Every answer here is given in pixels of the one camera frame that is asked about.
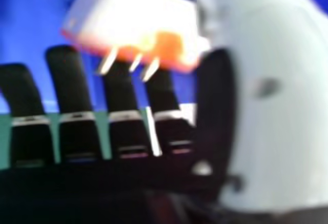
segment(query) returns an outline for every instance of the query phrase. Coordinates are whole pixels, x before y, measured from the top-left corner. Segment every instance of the blue background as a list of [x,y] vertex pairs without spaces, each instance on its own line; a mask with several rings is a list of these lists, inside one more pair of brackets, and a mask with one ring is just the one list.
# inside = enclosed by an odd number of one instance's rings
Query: blue background
[[[316,0],[328,11],[328,0]],[[47,112],[57,112],[57,102],[44,52],[57,44],[68,43],[59,29],[73,0],[0,0],[0,63],[20,62],[31,70],[40,90]],[[90,94],[95,110],[105,109],[103,87],[93,72],[99,59],[83,55]],[[133,75],[140,106],[147,105],[145,90],[138,79],[140,69]],[[181,103],[194,101],[193,75],[173,74],[176,92]],[[8,107],[0,96],[0,113]]]

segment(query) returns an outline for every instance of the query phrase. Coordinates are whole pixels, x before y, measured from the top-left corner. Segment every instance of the metal prong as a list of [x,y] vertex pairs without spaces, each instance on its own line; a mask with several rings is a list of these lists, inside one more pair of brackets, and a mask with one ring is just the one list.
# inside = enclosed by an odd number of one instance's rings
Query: metal prong
[[107,72],[110,70],[113,63],[115,62],[117,54],[118,54],[118,48],[113,47],[111,52],[107,56],[105,56],[101,61],[97,72],[101,75],[107,74]]
[[142,54],[139,53],[139,54],[134,58],[134,60],[133,60],[133,62],[132,62],[132,64],[131,64],[131,66],[130,66],[130,69],[129,69],[130,73],[132,73],[132,72],[138,67],[138,65],[139,65],[140,62],[141,62],[141,59],[142,59]]
[[147,82],[153,74],[158,70],[159,68],[159,57],[154,58],[154,60],[145,67],[143,72],[141,73],[141,79],[143,82]]

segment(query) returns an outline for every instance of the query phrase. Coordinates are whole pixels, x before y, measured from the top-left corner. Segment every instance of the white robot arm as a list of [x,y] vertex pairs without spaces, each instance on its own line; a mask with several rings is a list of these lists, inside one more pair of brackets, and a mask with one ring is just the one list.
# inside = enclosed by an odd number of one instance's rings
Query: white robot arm
[[[328,205],[328,20],[311,0],[196,0],[201,33],[232,53],[238,90],[229,209]],[[260,95],[268,83],[269,94]]]

